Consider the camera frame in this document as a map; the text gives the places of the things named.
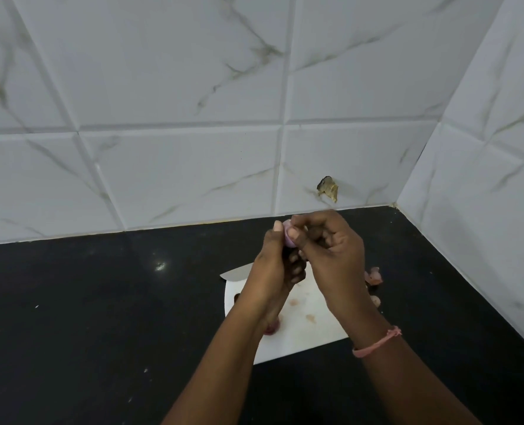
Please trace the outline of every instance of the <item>fingernail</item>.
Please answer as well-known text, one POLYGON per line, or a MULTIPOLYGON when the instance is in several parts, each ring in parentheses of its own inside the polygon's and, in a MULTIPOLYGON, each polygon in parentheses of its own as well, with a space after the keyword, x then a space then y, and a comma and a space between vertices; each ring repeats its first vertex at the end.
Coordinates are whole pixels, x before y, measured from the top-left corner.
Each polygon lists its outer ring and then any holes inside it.
POLYGON ((292 240, 295 240, 296 238, 299 237, 299 233, 298 231, 294 228, 294 227, 291 227, 287 230, 287 235, 289 236, 290 239, 292 240))

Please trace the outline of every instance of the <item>person's left hand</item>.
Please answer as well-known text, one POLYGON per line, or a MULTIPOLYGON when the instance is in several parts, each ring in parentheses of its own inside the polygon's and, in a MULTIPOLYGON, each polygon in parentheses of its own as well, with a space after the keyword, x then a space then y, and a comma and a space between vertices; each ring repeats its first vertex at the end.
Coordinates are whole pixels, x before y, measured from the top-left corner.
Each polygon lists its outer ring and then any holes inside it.
POLYGON ((262 324, 275 321, 292 287, 305 279, 307 263, 298 249, 284 249, 283 224, 277 220, 264 236, 262 250, 254 260, 239 301, 260 313, 262 324))

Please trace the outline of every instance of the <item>person's left arm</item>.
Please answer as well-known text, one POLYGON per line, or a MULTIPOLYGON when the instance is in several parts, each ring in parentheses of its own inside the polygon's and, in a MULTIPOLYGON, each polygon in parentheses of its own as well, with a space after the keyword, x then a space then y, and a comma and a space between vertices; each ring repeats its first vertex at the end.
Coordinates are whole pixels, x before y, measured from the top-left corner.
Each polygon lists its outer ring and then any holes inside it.
POLYGON ((238 422, 258 343, 293 285, 305 278, 305 261, 297 249, 286 258, 282 253, 283 225, 276 221, 240 297, 162 425, 238 422))

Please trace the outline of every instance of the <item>wall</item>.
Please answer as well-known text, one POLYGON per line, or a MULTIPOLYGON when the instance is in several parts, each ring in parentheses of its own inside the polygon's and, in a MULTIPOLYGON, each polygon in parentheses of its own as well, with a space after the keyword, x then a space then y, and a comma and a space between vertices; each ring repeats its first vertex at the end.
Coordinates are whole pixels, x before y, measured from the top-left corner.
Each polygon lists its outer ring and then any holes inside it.
POLYGON ((398 205, 524 336, 524 0, 505 0, 398 205))
POLYGON ((0 241, 399 196, 502 0, 0 0, 0 241))

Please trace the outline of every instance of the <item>forearm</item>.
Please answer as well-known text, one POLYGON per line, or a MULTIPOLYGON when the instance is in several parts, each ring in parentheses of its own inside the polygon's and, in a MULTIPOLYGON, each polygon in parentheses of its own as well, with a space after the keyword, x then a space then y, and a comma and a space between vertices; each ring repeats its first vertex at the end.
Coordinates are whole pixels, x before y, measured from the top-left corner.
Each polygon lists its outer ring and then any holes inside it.
POLYGON ((238 302, 162 425, 235 424, 264 329, 258 314, 238 302))
MULTIPOLYGON (((341 324, 356 349, 372 345, 392 328, 373 306, 346 314, 341 324)), ((389 339, 362 361, 393 423, 480 423, 401 336, 389 339)))

